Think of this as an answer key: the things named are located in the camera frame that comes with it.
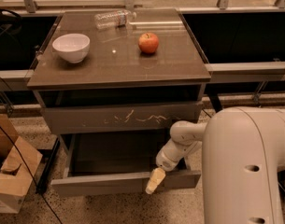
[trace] floor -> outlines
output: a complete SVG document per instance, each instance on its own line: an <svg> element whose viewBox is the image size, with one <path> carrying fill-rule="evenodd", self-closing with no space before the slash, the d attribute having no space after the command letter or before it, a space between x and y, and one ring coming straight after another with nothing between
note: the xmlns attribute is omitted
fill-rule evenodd
<svg viewBox="0 0 285 224"><path fill-rule="evenodd" d="M262 97L260 106L274 107L279 102L272 102ZM222 105L254 105L247 98L237 100L221 99ZM200 122L209 120L214 114L208 100L204 101L204 111ZM44 120L39 116L16 116L10 118L20 136L28 140L36 148L52 148L56 137L50 134ZM60 147L57 159L53 165L50 179L61 178L64 171L66 154ZM201 149L190 156L191 166L194 170L201 170ZM36 173L38 179L44 164L41 163ZM178 189L146 193L115 194L87 197L61 198L52 186L44 197L64 224L96 224L96 223L129 223L129 224L204 224L204 207L201 179L195 189ZM285 200L282 200L282 209L285 219ZM42 197L36 194L33 184L28 191L21 211L17 215L0 214L0 224L24 223L60 223L50 211Z"/></svg>

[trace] cardboard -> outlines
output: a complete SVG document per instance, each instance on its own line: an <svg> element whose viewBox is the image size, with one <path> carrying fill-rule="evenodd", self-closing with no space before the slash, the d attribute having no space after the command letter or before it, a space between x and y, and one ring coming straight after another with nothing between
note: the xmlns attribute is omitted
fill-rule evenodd
<svg viewBox="0 0 285 224"><path fill-rule="evenodd" d="M19 137L17 131L8 119L7 115L0 114L0 126L9 135L11 140L15 143ZM4 132L0 129L0 157L5 158L12 148L12 143Z"/></svg>
<svg viewBox="0 0 285 224"><path fill-rule="evenodd" d="M17 132L6 116L0 116L0 123L3 125L2 128L5 127L6 132L9 132L9 136L15 139L15 146L22 154L32 175L35 175L42 158L41 153L16 135ZM10 141L5 142L6 139L8 140L6 135L0 133L0 155L6 158L0 172L0 213L19 213L33 178L18 150Z"/></svg>

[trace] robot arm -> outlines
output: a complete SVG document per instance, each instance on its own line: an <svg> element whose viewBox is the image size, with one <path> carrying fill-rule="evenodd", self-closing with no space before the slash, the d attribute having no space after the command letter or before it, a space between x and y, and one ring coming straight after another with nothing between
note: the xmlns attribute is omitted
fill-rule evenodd
<svg viewBox="0 0 285 224"><path fill-rule="evenodd" d="M147 193L202 140L206 224L283 224L277 172L285 167L285 110L228 108L207 125L175 123L170 136Z"/></svg>
<svg viewBox="0 0 285 224"><path fill-rule="evenodd" d="M170 129L170 139L156 157L158 168L150 175L146 192L152 194L165 178L165 172L174 170L178 162L194 153L201 146L207 124L194 124L187 121L176 122Z"/></svg>

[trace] bowl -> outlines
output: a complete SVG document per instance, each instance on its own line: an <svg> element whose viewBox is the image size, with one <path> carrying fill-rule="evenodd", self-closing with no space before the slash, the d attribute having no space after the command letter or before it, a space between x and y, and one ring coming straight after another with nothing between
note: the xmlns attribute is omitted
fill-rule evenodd
<svg viewBox="0 0 285 224"><path fill-rule="evenodd" d="M87 56L90 39L83 34L62 35L52 43L58 55L69 63L80 63Z"/></svg>

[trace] black cable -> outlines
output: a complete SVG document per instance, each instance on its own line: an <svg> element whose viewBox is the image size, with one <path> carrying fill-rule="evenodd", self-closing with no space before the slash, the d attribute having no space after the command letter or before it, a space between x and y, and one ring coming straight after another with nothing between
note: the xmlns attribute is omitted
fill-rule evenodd
<svg viewBox="0 0 285 224"><path fill-rule="evenodd" d="M6 84L6 86L9 88L10 91L13 91L11 87L9 87L9 85L4 81L3 78L0 77L0 79L3 81L4 84Z"/></svg>
<svg viewBox="0 0 285 224"><path fill-rule="evenodd" d="M205 109L202 109L202 111L204 111L206 113L206 115L211 118L211 116L205 111Z"/></svg>
<svg viewBox="0 0 285 224"><path fill-rule="evenodd" d="M8 27L7 29L4 29L4 28L0 27L0 30L1 30L0 36L3 35L3 34L9 35L10 38L12 38L12 40L21 47L21 42L17 38L15 38L11 33L9 33L7 31L9 29L10 29L10 27Z"/></svg>
<svg viewBox="0 0 285 224"><path fill-rule="evenodd" d="M27 164L27 162L24 160L20 150L17 148L17 146L15 145L15 143L13 142L13 140L11 139L11 137L8 135L8 133L1 127L0 125L0 130L4 133L4 135L10 140L11 144L17 149L17 151L19 152L19 155L21 156L21 159L23 161L23 163L25 164L25 166L27 167L28 169L28 172L30 174L30 176L32 177L35 185L36 185L36 188L37 188L37 183L36 183L36 180L34 178L34 176L32 175L31 171L30 171L30 168ZM46 200L46 198L43 196L43 194L40 194L40 196L42 197L42 199L44 200L44 202L46 203L46 205L49 207L50 211L56 216L57 220L63 224L63 222L59 219L58 215L55 213L55 211L51 208L50 204L48 203L48 201Z"/></svg>

